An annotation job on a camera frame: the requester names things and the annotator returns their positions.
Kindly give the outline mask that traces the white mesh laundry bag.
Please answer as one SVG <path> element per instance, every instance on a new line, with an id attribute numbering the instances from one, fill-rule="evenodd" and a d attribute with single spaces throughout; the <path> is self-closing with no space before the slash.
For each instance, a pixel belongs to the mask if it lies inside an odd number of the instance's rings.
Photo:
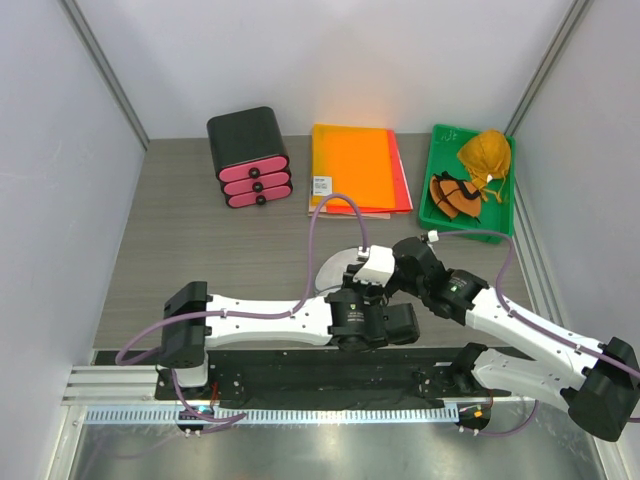
<path id="1" fill-rule="evenodd" d="M 361 247 L 340 250 L 326 260 L 314 280 L 314 294 L 326 296 L 343 287 L 344 274 L 349 265 L 361 266 L 368 260 L 369 251 Z"/>

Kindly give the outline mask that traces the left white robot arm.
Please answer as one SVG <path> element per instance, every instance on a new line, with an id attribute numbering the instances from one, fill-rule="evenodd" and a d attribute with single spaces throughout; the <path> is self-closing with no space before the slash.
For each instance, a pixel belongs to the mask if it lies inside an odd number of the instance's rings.
<path id="1" fill-rule="evenodd" d="M 372 302 L 354 288 L 295 301 L 238 300 L 208 293 L 205 281 L 188 283 L 164 305 L 157 364 L 173 370 L 179 388 L 190 398 L 205 397 L 213 375 L 207 351 L 242 342 L 297 342 L 361 352 L 419 339 L 412 305 Z"/>

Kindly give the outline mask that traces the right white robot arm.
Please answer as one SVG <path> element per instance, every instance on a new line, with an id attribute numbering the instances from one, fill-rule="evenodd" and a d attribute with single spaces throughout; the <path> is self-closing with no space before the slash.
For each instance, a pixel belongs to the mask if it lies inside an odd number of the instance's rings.
<path id="1" fill-rule="evenodd" d="M 616 442 L 639 403 L 639 361 L 634 348 L 558 326 L 507 299 L 496 284 L 448 269 L 429 241 L 410 237 L 384 255 L 389 295 L 418 298 L 434 315 L 489 334 L 521 352 L 512 358 L 482 345 L 464 349 L 451 371 L 457 391 L 504 390 L 568 414 L 592 436 Z"/>

